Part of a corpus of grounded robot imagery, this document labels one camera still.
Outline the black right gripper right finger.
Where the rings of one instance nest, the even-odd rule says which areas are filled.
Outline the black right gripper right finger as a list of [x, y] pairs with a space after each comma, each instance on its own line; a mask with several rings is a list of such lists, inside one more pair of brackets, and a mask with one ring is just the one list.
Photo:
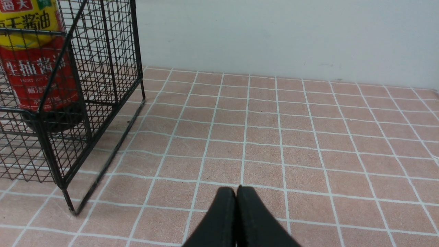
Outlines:
[[301, 246], [269, 212], [253, 187], [239, 186], [236, 200], [238, 247]]

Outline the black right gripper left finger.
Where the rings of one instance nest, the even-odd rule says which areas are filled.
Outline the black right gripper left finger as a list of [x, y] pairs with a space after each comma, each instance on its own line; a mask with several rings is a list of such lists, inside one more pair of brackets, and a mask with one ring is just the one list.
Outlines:
[[235, 247], [235, 206], [233, 189], [220, 187], [207, 213], [184, 247]]

